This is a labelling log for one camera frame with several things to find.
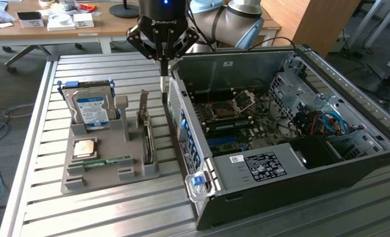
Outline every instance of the warning label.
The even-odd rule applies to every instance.
[[[288,174],[274,152],[245,157],[245,162],[258,182]]]

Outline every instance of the hard drive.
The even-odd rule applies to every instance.
[[[74,123],[85,123],[87,130],[102,129],[117,119],[114,106],[114,81],[62,82],[58,90],[67,103]]]

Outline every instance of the wooden desk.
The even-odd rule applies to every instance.
[[[262,0],[261,5],[282,25],[278,36],[308,44],[322,56],[333,48],[360,0]],[[274,45],[289,45],[278,39]]]
[[[49,32],[46,27],[22,28],[21,23],[17,21],[13,27],[0,29],[0,46],[99,42],[103,53],[111,53],[110,43],[126,40],[127,29],[137,25],[137,18],[122,19],[110,14],[110,7],[119,4],[119,2],[93,2],[91,4],[98,6],[98,11],[102,13],[99,16],[94,16],[94,28]],[[41,9],[43,8],[37,0],[9,2],[7,6],[7,12],[17,19],[17,12]],[[261,36],[269,39],[276,36],[281,26],[266,11],[264,18],[266,22]]]

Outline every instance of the chair caster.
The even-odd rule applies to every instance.
[[[77,43],[77,44],[75,44],[75,48],[79,49],[79,50],[83,50],[83,46],[82,46],[82,44]]]
[[[10,74],[15,74],[18,72],[18,69],[17,68],[7,67],[6,69],[7,69],[7,71],[9,71]]]
[[[3,49],[3,51],[6,53],[11,53],[13,52],[11,47],[3,46],[2,49]]]

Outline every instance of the sticker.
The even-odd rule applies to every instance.
[[[79,33],[79,36],[98,36],[98,33]]]
[[[103,108],[103,97],[82,98],[77,102],[86,125],[98,127],[109,123],[109,114]]]
[[[249,121],[242,121],[242,122],[237,122],[235,126],[242,126],[242,125],[246,125],[246,124],[249,124]]]
[[[258,182],[288,174],[274,152],[246,157],[245,161],[250,173]]]
[[[234,125],[226,125],[226,126],[221,126],[221,127],[217,127],[215,130],[221,130],[221,129],[225,129],[225,128],[231,128],[234,127]]]
[[[245,161],[244,155],[233,156],[230,157],[231,163],[242,162]]]
[[[233,67],[233,61],[225,62],[223,67]]]

